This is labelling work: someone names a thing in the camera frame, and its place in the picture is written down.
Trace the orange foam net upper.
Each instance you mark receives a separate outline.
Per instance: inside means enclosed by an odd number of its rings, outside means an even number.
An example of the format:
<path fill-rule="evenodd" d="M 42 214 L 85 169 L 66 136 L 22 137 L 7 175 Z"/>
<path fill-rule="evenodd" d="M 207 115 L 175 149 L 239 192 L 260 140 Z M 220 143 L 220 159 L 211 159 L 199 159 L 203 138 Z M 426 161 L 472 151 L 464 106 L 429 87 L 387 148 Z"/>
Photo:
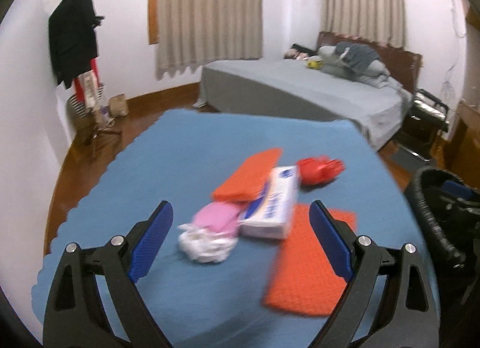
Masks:
<path fill-rule="evenodd" d="M 248 202 L 260 196 L 270 172 L 282 156 L 281 148 L 272 148 L 253 154 L 212 193 L 213 201 Z"/>

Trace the orange foam net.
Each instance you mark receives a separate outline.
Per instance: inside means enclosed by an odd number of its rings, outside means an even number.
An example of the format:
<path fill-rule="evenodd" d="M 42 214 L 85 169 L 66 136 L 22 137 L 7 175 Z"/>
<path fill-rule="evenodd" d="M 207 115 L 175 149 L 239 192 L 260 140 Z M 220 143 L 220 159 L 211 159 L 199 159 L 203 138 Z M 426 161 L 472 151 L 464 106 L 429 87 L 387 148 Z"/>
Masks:
<path fill-rule="evenodd" d="M 272 148 L 253 154 L 212 193 L 213 201 L 248 202 L 260 196 L 270 172 L 282 156 L 281 148 Z"/>
<path fill-rule="evenodd" d="M 297 204 L 287 239 L 281 242 L 263 304 L 300 316 L 328 317 L 346 283 L 327 259 L 309 222 L 309 205 Z"/>

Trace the grey folded bedding pile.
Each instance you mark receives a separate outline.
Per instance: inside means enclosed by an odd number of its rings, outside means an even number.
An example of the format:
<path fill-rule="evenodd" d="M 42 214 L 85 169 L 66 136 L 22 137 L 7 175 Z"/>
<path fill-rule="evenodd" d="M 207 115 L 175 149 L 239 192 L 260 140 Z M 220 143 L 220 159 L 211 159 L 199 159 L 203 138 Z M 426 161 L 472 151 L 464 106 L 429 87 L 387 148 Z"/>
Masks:
<path fill-rule="evenodd" d="M 402 89 L 380 55 L 369 45 L 341 41 L 337 45 L 323 45 L 317 51 L 326 74 L 367 84 L 377 89 Z"/>

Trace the black lined trash bin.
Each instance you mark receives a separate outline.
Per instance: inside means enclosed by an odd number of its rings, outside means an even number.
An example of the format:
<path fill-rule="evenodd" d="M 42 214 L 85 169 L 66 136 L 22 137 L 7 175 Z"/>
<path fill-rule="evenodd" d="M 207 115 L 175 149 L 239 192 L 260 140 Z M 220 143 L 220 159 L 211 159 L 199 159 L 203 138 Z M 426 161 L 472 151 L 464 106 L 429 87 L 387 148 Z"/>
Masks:
<path fill-rule="evenodd" d="M 450 171 L 421 168 L 403 192 L 430 255 L 451 268 L 475 264 L 479 238 L 479 190 Z"/>

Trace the orange foam net lower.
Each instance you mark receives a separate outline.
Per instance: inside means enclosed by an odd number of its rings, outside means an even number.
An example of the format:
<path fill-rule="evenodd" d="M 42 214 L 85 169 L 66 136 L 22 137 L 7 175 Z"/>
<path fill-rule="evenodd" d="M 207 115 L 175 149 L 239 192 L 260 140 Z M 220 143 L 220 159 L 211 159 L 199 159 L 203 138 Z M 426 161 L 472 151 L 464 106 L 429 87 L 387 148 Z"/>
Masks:
<path fill-rule="evenodd" d="M 328 317 L 346 283 L 327 259 L 309 222 L 309 205 L 297 204 L 287 239 L 281 242 L 263 304 L 300 316 Z"/>

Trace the yellow plush toy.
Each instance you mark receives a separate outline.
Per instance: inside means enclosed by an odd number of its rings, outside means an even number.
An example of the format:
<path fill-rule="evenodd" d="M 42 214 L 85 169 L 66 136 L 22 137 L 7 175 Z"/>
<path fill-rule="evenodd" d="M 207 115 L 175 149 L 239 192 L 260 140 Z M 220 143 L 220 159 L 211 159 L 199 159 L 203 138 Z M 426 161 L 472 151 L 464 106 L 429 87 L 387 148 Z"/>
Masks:
<path fill-rule="evenodd" d="M 320 70 L 323 67 L 323 61 L 321 59 L 309 59 L 306 66 L 312 70 Z"/>

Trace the red crumpled plastic bag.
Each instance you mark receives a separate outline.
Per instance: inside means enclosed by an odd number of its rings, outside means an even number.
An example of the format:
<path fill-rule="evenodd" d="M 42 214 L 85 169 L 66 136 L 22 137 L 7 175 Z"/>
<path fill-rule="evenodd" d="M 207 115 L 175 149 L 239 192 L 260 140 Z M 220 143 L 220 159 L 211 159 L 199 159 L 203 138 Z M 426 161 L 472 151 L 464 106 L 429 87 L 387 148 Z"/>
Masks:
<path fill-rule="evenodd" d="M 296 165 L 301 184 L 304 186 L 329 183 L 345 170 L 342 160 L 331 159 L 326 155 L 301 159 L 296 162 Z"/>

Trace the checkered basket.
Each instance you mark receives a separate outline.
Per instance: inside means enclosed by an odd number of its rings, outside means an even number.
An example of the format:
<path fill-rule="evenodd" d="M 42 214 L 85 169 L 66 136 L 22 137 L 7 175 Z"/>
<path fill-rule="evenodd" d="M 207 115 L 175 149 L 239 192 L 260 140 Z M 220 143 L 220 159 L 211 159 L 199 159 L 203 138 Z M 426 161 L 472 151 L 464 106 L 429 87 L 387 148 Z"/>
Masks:
<path fill-rule="evenodd" d="M 106 127 L 109 124 L 109 111 L 104 106 L 104 85 L 100 84 L 100 100 L 97 107 L 87 109 L 83 102 L 77 101 L 75 94 L 73 94 L 66 104 L 67 115 L 72 121 L 77 131 L 92 129 L 94 126 L 100 124 L 101 127 Z"/>

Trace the left beige curtain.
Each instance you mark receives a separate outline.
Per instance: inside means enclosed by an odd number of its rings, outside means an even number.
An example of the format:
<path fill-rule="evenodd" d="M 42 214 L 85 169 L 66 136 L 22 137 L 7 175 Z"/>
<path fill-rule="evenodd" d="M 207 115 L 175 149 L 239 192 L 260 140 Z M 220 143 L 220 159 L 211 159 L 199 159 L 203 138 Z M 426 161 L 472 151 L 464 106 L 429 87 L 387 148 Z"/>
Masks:
<path fill-rule="evenodd" d="M 263 0 L 157 0 L 155 74 L 263 55 Z"/>

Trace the black bedside chair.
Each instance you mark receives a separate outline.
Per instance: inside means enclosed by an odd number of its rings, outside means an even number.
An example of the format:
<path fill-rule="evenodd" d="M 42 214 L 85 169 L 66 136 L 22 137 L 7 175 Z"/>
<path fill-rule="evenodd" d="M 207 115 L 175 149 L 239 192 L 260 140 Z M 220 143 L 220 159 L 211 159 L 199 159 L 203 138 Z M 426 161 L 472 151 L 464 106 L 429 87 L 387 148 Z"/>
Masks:
<path fill-rule="evenodd" d="M 430 152 L 437 137 L 449 130 L 449 111 L 449 106 L 441 99 L 424 89 L 417 89 L 393 141 L 414 158 L 430 162 Z"/>

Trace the black hanging coat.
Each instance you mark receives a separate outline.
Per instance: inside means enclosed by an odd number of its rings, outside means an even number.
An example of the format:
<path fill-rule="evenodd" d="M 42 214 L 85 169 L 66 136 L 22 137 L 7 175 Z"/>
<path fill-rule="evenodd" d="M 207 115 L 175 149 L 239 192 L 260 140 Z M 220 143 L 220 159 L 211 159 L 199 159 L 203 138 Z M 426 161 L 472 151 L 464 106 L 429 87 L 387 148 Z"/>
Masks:
<path fill-rule="evenodd" d="M 98 56 L 96 28 L 104 17 L 93 0 L 62 0 L 48 20 L 49 54 L 57 84 L 70 89 L 72 82 L 90 71 Z"/>

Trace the red hanging garment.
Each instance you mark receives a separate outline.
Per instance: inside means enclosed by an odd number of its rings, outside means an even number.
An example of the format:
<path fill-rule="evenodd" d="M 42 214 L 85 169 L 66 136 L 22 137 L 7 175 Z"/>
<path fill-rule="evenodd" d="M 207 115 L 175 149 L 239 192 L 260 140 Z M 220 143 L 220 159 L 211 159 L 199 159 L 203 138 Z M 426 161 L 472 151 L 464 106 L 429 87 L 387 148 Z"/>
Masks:
<path fill-rule="evenodd" d="M 100 81 L 96 59 L 90 60 L 90 70 L 80 74 L 74 80 L 77 101 L 83 102 L 87 109 L 93 109 L 100 100 Z"/>

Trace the wooden coat rack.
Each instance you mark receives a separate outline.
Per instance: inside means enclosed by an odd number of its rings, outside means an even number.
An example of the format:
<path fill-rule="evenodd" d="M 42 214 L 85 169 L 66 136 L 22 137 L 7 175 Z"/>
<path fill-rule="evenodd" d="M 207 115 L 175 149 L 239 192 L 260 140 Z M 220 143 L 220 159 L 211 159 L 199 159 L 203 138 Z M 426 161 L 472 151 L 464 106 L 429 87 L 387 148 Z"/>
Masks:
<path fill-rule="evenodd" d="M 83 90 L 85 112 L 94 118 L 94 134 L 115 134 L 121 132 L 111 127 L 111 121 L 100 104 L 98 89 L 100 83 L 95 69 L 95 59 L 98 56 L 94 29 L 101 24 L 102 17 L 97 15 L 92 0 L 63 0 L 64 33 L 61 45 L 69 68 L 65 80 L 78 79 Z"/>

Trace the pink face mask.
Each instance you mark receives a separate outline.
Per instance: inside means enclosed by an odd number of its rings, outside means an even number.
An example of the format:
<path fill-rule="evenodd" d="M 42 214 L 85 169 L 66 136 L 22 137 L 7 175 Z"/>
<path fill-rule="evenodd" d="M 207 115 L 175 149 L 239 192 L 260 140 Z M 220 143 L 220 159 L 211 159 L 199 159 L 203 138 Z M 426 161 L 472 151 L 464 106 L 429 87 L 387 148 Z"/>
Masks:
<path fill-rule="evenodd" d="M 214 234 L 235 238 L 240 216 L 246 209 L 246 203 L 212 201 L 193 216 L 191 224 Z"/>

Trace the pink and black items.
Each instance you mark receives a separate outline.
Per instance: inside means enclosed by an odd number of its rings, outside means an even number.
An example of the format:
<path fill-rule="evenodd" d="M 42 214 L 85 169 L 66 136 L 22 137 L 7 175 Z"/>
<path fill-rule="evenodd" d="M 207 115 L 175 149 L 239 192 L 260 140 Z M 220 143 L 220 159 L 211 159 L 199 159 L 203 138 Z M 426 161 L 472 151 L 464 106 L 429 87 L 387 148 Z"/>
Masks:
<path fill-rule="evenodd" d="M 309 49 L 302 45 L 293 44 L 284 54 L 284 59 L 302 60 L 316 56 L 315 50 Z"/>

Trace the bed with grey sheet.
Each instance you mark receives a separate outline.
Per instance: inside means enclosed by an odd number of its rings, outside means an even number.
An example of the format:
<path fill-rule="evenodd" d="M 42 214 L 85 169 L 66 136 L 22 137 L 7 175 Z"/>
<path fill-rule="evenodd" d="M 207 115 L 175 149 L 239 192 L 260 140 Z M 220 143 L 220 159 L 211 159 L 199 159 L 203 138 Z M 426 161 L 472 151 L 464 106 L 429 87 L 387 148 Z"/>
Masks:
<path fill-rule="evenodd" d="M 379 150 L 399 130 L 411 93 L 331 76 L 294 60 L 221 60 L 203 67 L 199 99 L 221 112 L 329 122 L 349 120 Z"/>

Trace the brown paper bag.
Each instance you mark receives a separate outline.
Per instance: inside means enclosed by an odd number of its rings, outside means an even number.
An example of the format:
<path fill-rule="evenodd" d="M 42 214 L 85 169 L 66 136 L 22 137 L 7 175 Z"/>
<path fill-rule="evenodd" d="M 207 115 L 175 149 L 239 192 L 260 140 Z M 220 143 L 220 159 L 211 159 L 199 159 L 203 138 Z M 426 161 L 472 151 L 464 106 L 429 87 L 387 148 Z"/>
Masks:
<path fill-rule="evenodd" d="M 110 97 L 108 107 L 113 118 L 125 117 L 129 113 L 128 102 L 124 93 Z"/>

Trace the blue table mat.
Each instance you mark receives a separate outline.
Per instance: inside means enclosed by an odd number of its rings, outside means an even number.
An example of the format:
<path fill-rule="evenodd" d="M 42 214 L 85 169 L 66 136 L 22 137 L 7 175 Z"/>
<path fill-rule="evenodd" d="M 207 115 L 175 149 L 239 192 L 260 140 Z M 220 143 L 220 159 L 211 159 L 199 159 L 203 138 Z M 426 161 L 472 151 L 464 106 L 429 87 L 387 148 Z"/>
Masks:
<path fill-rule="evenodd" d="M 173 222 L 188 222 L 249 156 L 279 148 L 280 164 L 327 155 L 345 172 L 326 187 L 303 192 L 300 202 L 352 211 L 359 234 L 380 246 L 416 246 L 433 265 L 403 193 L 364 137 L 347 120 L 316 122 L 265 116 L 170 110 L 108 166 L 98 184 L 70 210 L 32 287 L 32 310 L 42 319 L 49 288 L 67 244 L 105 245 L 148 219 L 161 201 Z M 191 262 L 172 228 L 137 288 L 151 315 L 176 347 L 306 347 L 322 318 L 282 314 L 262 305 L 278 246 L 242 239 L 223 263 Z"/>

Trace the dark wooden headboard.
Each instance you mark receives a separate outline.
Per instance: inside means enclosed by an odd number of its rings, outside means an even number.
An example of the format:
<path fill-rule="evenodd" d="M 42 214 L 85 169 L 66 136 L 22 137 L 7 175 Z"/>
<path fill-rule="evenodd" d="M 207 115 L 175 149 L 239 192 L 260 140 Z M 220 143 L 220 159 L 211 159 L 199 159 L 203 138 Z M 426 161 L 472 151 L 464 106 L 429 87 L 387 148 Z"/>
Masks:
<path fill-rule="evenodd" d="M 383 45 L 374 41 L 369 41 L 362 37 L 352 37 L 325 31 L 319 32 L 316 48 L 320 49 L 323 45 L 337 45 L 341 41 L 364 44 L 372 47 L 377 51 L 381 61 L 391 72 L 391 76 L 400 82 L 403 88 L 409 93 L 414 93 L 423 66 L 423 58 L 421 54 L 407 51 L 404 48 L 394 48 L 390 45 Z"/>

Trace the white crumpled tissue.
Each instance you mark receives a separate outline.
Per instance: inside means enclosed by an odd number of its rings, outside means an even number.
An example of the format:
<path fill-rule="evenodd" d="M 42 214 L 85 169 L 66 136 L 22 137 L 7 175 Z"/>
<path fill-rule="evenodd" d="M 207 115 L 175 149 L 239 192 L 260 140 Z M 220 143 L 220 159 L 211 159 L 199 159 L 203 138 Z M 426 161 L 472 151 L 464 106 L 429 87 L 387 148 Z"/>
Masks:
<path fill-rule="evenodd" d="M 212 232 L 194 224 L 181 224 L 177 227 L 178 246 L 186 256 L 196 263 L 222 263 L 230 256 L 239 239 L 223 232 Z"/>

